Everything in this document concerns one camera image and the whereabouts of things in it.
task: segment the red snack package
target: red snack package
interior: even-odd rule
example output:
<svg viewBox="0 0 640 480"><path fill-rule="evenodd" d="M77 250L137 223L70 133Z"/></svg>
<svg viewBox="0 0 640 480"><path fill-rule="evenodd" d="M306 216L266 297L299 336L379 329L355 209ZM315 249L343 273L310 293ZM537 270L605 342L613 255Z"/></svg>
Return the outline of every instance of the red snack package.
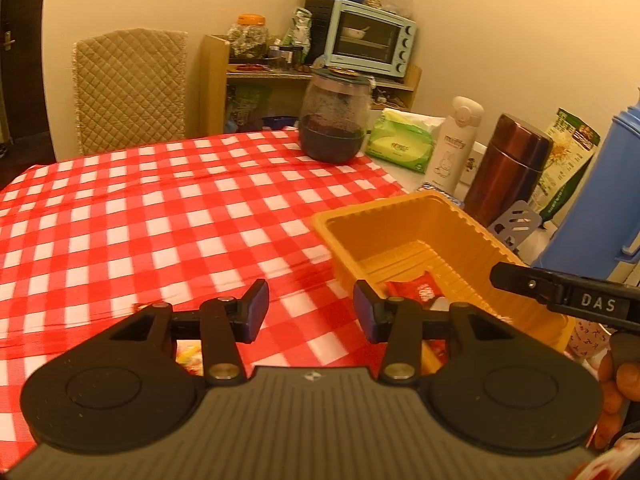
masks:
<svg viewBox="0 0 640 480"><path fill-rule="evenodd" d="M415 300L424 306L431 306L434 300L442 296L442 291L428 272L412 282L386 282L390 296L401 296L409 300ZM431 340L429 348L442 364L449 359L447 357L447 345L443 340Z"/></svg>
<svg viewBox="0 0 640 480"><path fill-rule="evenodd" d="M431 300L442 296L442 291L428 272L412 282L386 282L390 296L401 296L409 300L415 300L422 306L426 306Z"/></svg>

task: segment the wall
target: wall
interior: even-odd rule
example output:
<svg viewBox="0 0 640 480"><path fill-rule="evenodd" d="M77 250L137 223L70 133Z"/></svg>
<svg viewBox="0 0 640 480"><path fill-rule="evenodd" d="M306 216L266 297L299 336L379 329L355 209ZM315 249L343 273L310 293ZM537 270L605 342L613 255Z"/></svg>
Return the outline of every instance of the wall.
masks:
<svg viewBox="0 0 640 480"><path fill-rule="evenodd" d="M186 127L198 131L198 47L204 34L225 34L242 12L267 18L277 32L304 0L44 0L43 70L47 111L58 160L78 156L71 50L82 38L118 28L186 30L189 34Z"/></svg>
<svg viewBox="0 0 640 480"><path fill-rule="evenodd" d="M415 103L445 114L456 95L484 106L486 143L502 112L546 128L558 107L601 135L638 100L640 0L415 0Z"/></svg>
<svg viewBox="0 0 640 480"><path fill-rule="evenodd" d="M43 64L49 123L60 160L77 155L72 44L108 30L153 27L190 33L187 128L196 134L198 45L241 12L286 28L304 0L45 0ZM480 140L501 112L545 128L563 107L604 134L638 98L640 0L414 0L424 70L415 111L445 114L456 95L484 105Z"/></svg>

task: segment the human hand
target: human hand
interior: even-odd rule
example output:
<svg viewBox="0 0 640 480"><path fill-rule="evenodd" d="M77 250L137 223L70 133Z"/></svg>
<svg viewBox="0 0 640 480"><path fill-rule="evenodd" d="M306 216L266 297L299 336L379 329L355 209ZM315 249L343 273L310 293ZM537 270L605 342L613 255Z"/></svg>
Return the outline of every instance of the human hand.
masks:
<svg viewBox="0 0 640 480"><path fill-rule="evenodd" d="M622 429L623 421L618 412L625 399L640 402L640 363L623 364L618 368L614 380L613 360L609 351L600 363L598 378L604 399L594 446L596 449L604 449Z"/></svg>

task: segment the bowl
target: bowl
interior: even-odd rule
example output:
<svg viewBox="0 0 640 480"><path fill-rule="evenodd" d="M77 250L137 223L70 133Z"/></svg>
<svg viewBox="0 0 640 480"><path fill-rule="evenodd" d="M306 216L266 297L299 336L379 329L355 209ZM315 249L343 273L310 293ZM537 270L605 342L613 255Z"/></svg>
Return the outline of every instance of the bowl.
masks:
<svg viewBox="0 0 640 480"><path fill-rule="evenodd" d="M357 28L342 28L342 35L346 38L352 38L353 40L361 40L364 38L366 33L366 30L358 30Z"/></svg>
<svg viewBox="0 0 640 480"><path fill-rule="evenodd" d="M295 126L297 117L293 115L276 115L273 117L263 117L262 124L272 130L281 130L285 126Z"/></svg>

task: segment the brown thermos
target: brown thermos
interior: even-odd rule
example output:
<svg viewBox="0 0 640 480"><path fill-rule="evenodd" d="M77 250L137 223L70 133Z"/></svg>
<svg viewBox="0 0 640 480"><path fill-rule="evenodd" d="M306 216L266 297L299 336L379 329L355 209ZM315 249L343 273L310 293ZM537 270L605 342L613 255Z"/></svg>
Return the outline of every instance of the brown thermos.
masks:
<svg viewBox="0 0 640 480"><path fill-rule="evenodd" d="M528 201L553 141L539 129L503 114L465 198L465 212L488 227L517 200Z"/></svg>

